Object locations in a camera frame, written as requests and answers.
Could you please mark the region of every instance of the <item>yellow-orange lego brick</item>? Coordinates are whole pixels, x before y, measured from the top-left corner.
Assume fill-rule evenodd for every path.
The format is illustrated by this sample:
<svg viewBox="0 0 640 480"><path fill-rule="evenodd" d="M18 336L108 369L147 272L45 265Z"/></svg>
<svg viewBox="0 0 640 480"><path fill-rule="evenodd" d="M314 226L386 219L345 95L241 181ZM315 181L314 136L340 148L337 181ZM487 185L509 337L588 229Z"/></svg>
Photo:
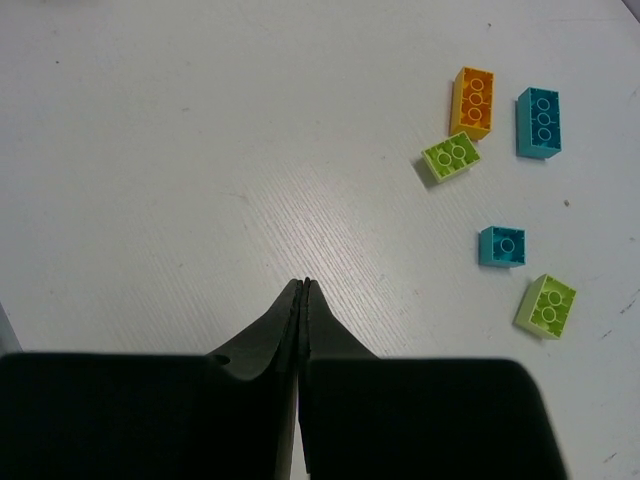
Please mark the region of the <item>yellow-orange lego brick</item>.
<svg viewBox="0 0 640 480"><path fill-rule="evenodd" d="M493 73L463 67L453 85L450 135L467 132L480 140L491 131Z"/></svg>

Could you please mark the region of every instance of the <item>lime green lego brick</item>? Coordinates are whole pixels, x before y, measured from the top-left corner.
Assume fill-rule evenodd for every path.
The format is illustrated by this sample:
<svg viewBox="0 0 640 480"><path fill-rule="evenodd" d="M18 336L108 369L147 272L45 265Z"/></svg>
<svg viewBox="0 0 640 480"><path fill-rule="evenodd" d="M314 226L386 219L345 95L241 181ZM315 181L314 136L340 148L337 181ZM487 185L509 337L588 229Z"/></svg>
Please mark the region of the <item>lime green lego brick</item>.
<svg viewBox="0 0 640 480"><path fill-rule="evenodd" d="M480 154L466 132L460 132L424 150L422 157L438 183L449 180L480 161Z"/></svg>
<svg viewBox="0 0 640 480"><path fill-rule="evenodd" d="M541 338L558 340L575 297L573 288L550 275L542 275L527 289L515 324Z"/></svg>

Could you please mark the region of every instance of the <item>white table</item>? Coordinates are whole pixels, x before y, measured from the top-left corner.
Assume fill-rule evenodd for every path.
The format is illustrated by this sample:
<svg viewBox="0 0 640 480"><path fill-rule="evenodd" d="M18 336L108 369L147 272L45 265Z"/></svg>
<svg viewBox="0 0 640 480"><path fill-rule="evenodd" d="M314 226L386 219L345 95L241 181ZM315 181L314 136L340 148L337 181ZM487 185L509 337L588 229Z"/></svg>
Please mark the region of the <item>white table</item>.
<svg viewBox="0 0 640 480"><path fill-rule="evenodd" d="M426 188L464 65L494 130ZM529 86L560 91L547 162L515 156ZM378 355L520 361L574 478L633 478L639 87L619 0L4 1L0 300L26 350L202 353L309 275ZM489 225L526 267L478 267ZM511 324L543 273L578 290L558 342Z"/></svg>

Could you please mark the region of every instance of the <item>toy block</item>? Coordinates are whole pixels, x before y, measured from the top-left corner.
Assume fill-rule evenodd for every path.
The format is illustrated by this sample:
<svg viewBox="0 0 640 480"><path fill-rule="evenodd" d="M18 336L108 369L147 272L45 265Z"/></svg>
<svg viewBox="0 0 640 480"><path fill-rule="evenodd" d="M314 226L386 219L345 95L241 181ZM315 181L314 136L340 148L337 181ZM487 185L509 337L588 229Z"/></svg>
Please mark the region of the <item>toy block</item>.
<svg viewBox="0 0 640 480"><path fill-rule="evenodd" d="M491 131L493 73L463 67L453 85L449 135L467 132L480 140Z"/></svg>
<svg viewBox="0 0 640 480"><path fill-rule="evenodd" d="M542 275L527 289L515 324L541 338L558 340L575 297L574 289L549 275Z"/></svg>
<svg viewBox="0 0 640 480"><path fill-rule="evenodd" d="M545 159L562 151L558 92L527 88L516 110L518 156Z"/></svg>
<svg viewBox="0 0 640 480"><path fill-rule="evenodd" d="M480 264L520 267L526 263L525 233L516 228L489 227L480 233Z"/></svg>
<svg viewBox="0 0 640 480"><path fill-rule="evenodd" d="M480 154L466 132L424 150L422 157L438 183L470 169L480 160Z"/></svg>

